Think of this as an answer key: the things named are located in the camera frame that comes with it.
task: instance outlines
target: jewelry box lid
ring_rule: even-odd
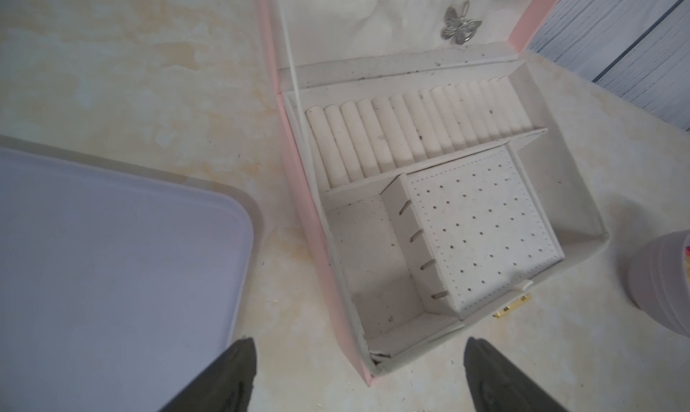
[[[484,57],[517,56],[557,2],[266,0],[266,9],[259,7],[258,12],[269,13],[275,65],[287,69],[289,56],[296,68],[423,52],[437,52],[441,57],[450,54],[458,60],[463,52],[475,57],[477,51]]]

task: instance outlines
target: white tray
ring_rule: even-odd
[[[252,249],[237,201],[0,149],[0,402],[157,411],[228,345]]]
[[[378,363],[502,308],[564,258],[506,145],[403,173],[327,216]]]

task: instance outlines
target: open lid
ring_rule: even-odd
[[[295,67],[477,46],[505,56],[526,47],[558,0],[469,0],[464,22],[481,25],[461,47],[441,31],[449,6],[460,16],[467,0],[280,0],[282,17],[277,1],[270,0],[271,18],[276,64],[284,69],[290,64],[283,23]]]

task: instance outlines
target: silver chain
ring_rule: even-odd
[[[460,11],[460,18],[464,19],[464,17],[467,16],[467,12],[470,10],[470,0],[465,0],[465,3],[462,3],[462,9]]]

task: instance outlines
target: white wooden panel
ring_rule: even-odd
[[[561,0],[530,49],[593,80],[677,0]]]
[[[679,128],[690,128],[690,0],[684,0],[598,84]]]

